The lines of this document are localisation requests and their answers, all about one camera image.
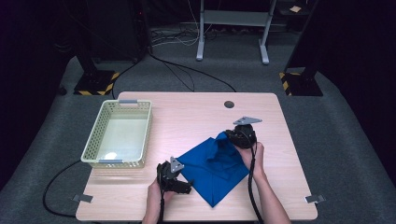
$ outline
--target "hazard tape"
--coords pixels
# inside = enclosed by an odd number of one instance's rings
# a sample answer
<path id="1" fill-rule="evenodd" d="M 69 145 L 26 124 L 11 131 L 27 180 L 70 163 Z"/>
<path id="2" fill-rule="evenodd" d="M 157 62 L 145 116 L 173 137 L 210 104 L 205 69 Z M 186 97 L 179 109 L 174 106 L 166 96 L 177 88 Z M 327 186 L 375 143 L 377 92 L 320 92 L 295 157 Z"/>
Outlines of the hazard tape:
<path id="1" fill-rule="evenodd" d="M 299 73 L 288 73 L 290 75 L 299 76 Z M 280 80 L 282 81 L 283 90 L 285 90 L 286 95 L 291 96 L 290 85 L 286 80 L 286 75 L 284 73 L 279 73 Z"/>
<path id="2" fill-rule="evenodd" d="M 111 93 L 111 90 L 113 89 L 114 82 L 116 82 L 117 77 L 120 76 L 120 73 L 115 73 L 113 77 L 110 80 L 110 83 L 107 85 L 105 90 L 102 91 L 74 91 L 74 94 L 76 95 L 108 95 Z"/>

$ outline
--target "stand leg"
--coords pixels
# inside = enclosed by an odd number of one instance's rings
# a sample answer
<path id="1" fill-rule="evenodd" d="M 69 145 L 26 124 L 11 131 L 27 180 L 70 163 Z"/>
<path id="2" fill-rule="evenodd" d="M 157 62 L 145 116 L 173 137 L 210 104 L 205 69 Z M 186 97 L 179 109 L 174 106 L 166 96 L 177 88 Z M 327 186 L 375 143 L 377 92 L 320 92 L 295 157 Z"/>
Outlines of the stand leg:
<path id="1" fill-rule="evenodd" d="M 267 21 L 265 22 L 265 29 L 262 33 L 262 39 L 259 40 L 260 45 L 260 53 L 262 54 L 262 63 L 267 65 L 270 63 L 270 59 L 268 57 L 267 48 L 265 47 L 265 42 L 267 41 L 268 32 L 270 30 L 271 21 L 274 16 L 276 0 L 271 2 L 270 10 L 268 11 Z"/>
<path id="2" fill-rule="evenodd" d="M 201 61 L 204 58 L 204 46 L 205 46 L 205 39 L 204 39 L 204 20 L 205 10 L 204 10 L 204 0 L 201 0 L 201 11 L 200 11 L 200 22 L 199 22 L 199 43 L 198 43 L 198 50 L 197 50 L 197 61 Z"/>

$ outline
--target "basket handle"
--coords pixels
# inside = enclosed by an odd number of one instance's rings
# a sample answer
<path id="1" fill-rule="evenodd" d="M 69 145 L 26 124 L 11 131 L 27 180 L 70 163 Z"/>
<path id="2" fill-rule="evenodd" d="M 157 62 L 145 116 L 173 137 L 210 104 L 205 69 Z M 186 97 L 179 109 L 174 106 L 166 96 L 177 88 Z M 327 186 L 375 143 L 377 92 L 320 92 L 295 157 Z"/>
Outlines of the basket handle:
<path id="1" fill-rule="evenodd" d="M 123 163 L 122 160 L 99 160 L 99 163 Z"/>
<path id="2" fill-rule="evenodd" d="M 120 104 L 137 104 L 137 100 L 119 100 Z"/>

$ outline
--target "storage basket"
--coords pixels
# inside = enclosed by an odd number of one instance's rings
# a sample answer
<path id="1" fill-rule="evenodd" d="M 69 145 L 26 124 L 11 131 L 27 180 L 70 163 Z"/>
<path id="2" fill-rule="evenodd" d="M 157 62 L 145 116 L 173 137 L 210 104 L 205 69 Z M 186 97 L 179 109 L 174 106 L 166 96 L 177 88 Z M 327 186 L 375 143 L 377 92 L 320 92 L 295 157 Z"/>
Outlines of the storage basket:
<path id="1" fill-rule="evenodd" d="M 144 167 L 151 120 L 151 101 L 104 101 L 81 160 L 93 168 Z"/>

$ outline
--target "cable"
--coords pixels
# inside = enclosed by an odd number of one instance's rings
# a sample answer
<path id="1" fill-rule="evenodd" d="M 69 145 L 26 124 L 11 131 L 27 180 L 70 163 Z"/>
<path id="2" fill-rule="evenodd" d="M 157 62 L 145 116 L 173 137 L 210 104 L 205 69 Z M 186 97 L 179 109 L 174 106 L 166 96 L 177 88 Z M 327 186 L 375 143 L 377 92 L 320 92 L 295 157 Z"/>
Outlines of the cable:
<path id="1" fill-rule="evenodd" d="M 55 179 L 56 179 L 61 173 L 63 173 L 64 171 L 66 171 L 67 169 L 69 169 L 70 167 L 72 167 L 73 165 L 75 165 L 75 164 L 77 164 L 77 163 L 79 163 L 79 162 L 80 162 L 80 160 L 75 161 L 75 162 L 71 163 L 70 165 L 64 167 L 58 174 L 56 174 L 56 176 L 54 176 L 54 177 L 51 179 L 51 181 L 48 183 L 47 187 L 44 189 L 43 201 L 42 201 L 42 203 L 43 203 L 43 205 L 44 205 L 44 208 L 45 208 L 48 212 L 52 213 L 52 214 L 55 215 L 55 216 L 60 216 L 60 217 L 73 217 L 73 218 L 76 218 L 76 215 L 62 214 L 62 213 L 53 211 L 52 209 L 50 209 L 50 208 L 47 206 L 46 198 L 47 198 L 47 192 L 48 192 L 48 190 L 49 190 L 49 188 L 50 188 L 52 182 L 55 181 Z"/>
<path id="2" fill-rule="evenodd" d="M 156 46 L 160 46 L 160 45 L 164 45 L 164 44 L 179 44 L 179 43 L 182 43 L 183 45 L 186 45 L 186 46 L 192 46 L 192 45 L 194 45 L 194 44 L 199 40 L 199 36 L 200 36 L 200 35 L 205 35 L 205 34 L 209 31 L 210 27 L 212 27 L 212 24 L 209 25 L 209 27 L 204 31 L 203 34 L 200 34 L 200 29 L 199 29 L 199 26 L 198 26 L 198 21 L 195 19 L 194 13 L 192 12 L 190 0 L 188 0 L 187 2 L 188 2 L 188 4 L 189 4 L 190 13 L 191 13 L 191 16 L 192 16 L 192 18 L 193 18 L 193 20 L 194 20 L 194 24 L 195 24 L 195 27 L 196 27 L 196 36 L 195 36 L 195 38 L 194 38 L 194 39 L 190 39 L 190 40 L 181 40 L 181 39 L 176 35 L 175 37 L 173 37 L 173 39 L 176 39 L 177 42 L 163 42 L 163 43 L 157 43 L 157 44 L 156 44 L 156 43 L 153 43 L 152 47 L 156 47 Z M 179 34 L 186 34 L 186 33 L 187 33 L 186 31 L 187 31 L 187 29 L 186 29 L 185 31 L 183 31 L 183 32 L 180 32 Z M 158 40 L 162 40 L 162 39 L 163 39 L 163 38 L 161 37 L 161 38 L 158 38 L 158 39 L 153 40 L 153 42 L 157 42 Z"/>
<path id="3" fill-rule="evenodd" d="M 114 88 L 115 88 L 115 86 L 116 86 L 116 81 L 117 81 L 124 73 L 126 73 L 126 72 L 129 71 L 131 68 L 135 67 L 138 63 L 140 63 L 140 61 L 141 61 L 141 60 L 139 60 L 139 61 L 137 61 L 136 63 L 132 64 L 132 65 L 131 65 L 130 67 L 128 67 L 127 69 L 123 70 L 123 71 L 119 74 L 119 76 L 116 78 L 116 80 L 114 80 L 114 82 L 113 82 L 113 87 L 111 88 L 111 95 L 113 96 L 113 100 L 116 99 L 116 97 L 114 96 Z"/>
<path id="4" fill-rule="evenodd" d="M 163 223 L 163 212 L 165 206 L 165 199 L 163 198 L 163 195 L 165 194 L 165 190 L 163 189 L 163 183 L 161 181 L 161 172 L 157 173 L 157 181 L 159 182 L 158 184 L 160 185 L 161 193 L 160 217 L 158 218 L 158 223 Z"/>
<path id="5" fill-rule="evenodd" d="M 189 89 L 190 91 L 194 91 L 195 85 L 194 85 L 194 82 L 193 82 L 193 80 L 192 80 L 192 77 L 191 77 L 191 75 L 190 75 L 189 73 L 187 73 L 187 74 L 190 76 L 190 79 L 191 79 L 191 81 L 192 81 L 192 88 L 190 88 L 183 80 L 181 80 L 181 78 L 178 77 L 178 76 L 176 75 L 176 73 L 174 72 L 174 70 L 172 70 L 172 68 L 170 68 L 170 67 L 168 66 L 168 64 L 166 64 L 166 63 L 164 63 L 164 62 L 163 62 L 163 64 L 173 73 L 173 75 L 175 75 L 175 77 L 176 77 L 181 83 L 183 83 L 183 85 L 184 85 L 185 87 L 187 87 L 187 89 Z"/>
<path id="6" fill-rule="evenodd" d="M 253 190 L 251 187 L 251 183 L 252 183 L 252 179 L 253 179 L 253 172 L 254 172 L 254 165 L 256 163 L 256 152 L 257 152 L 257 139 L 256 139 L 256 150 L 253 150 L 253 145 L 250 142 L 250 139 L 248 138 L 248 136 L 242 132 L 242 131 L 238 131 L 239 133 L 241 133 L 242 135 L 244 135 L 244 137 L 246 137 L 247 141 L 250 144 L 250 150 L 251 150 L 251 163 L 250 163 L 250 169 L 248 172 L 248 178 L 247 178 L 247 190 L 248 190 L 248 196 L 250 198 L 251 201 L 251 205 L 253 206 L 253 210 L 254 213 L 256 213 L 256 217 L 259 220 L 259 223 L 263 224 L 264 221 L 262 220 L 262 216 L 260 215 L 259 209 L 257 208 L 257 204 L 254 200 L 254 196 L 253 196 Z"/>
<path id="7" fill-rule="evenodd" d="M 159 31 L 161 32 L 160 35 L 158 35 L 156 33 L 156 31 L 152 31 L 152 33 L 154 33 L 156 36 L 156 38 L 153 38 L 152 40 L 152 47 L 156 47 L 156 46 L 160 46 L 160 45 L 164 45 L 164 44 L 183 44 L 185 46 L 191 46 L 193 45 L 196 41 L 197 41 L 197 36 L 194 33 L 194 31 L 190 30 L 190 29 L 185 29 L 184 31 L 181 31 L 181 27 L 179 28 L 180 31 L 178 33 L 175 34 L 171 34 L 171 35 L 165 35 L 163 33 L 163 31 Z M 190 36 L 193 37 L 193 39 L 188 39 L 188 40 L 182 40 L 182 37 L 186 37 L 186 36 Z M 168 40 L 168 39 L 176 39 L 177 42 L 163 42 L 164 40 Z"/>
<path id="8" fill-rule="evenodd" d="M 152 55 L 150 52 L 148 53 L 148 55 L 151 56 L 151 58 L 153 58 L 153 59 L 155 59 L 155 60 L 157 60 L 157 61 L 159 61 L 159 62 L 172 64 L 172 65 L 174 65 L 174 66 L 180 66 L 180 67 L 182 67 L 182 68 L 190 69 L 191 71 L 194 71 L 194 72 L 197 72 L 197 73 L 201 73 L 201 74 L 203 74 L 203 75 L 205 75 L 205 76 L 211 77 L 211 78 L 213 78 L 213 79 L 215 79 L 215 80 L 217 80 L 217 81 L 219 81 L 219 82 L 224 83 L 225 85 L 227 85 L 228 87 L 230 87 L 234 92 L 236 92 L 236 89 L 234 89 L 233 86 L 231 86 L 229 83 L 227 83 L 227 82 L 225 82 L 225 81 L 223 81 L 223 80 L 221 80 L 221 79 L 219 79 L 219 78 L 217 78 L 217 77 L 213 77 L 213 76 L 209 75 L 208 73 L 199 71 L 199 70 L 194 69 L 194 68 L 190 68 L 190 67 L 185 66 L 185 65 L 182 65 L 182 64 L 171 63 L 171 62 L 168 62 L 168 61 L 166 61 L 166 60 L 159 59 L 159 58 L 157 58 L 156 56 Z"/>

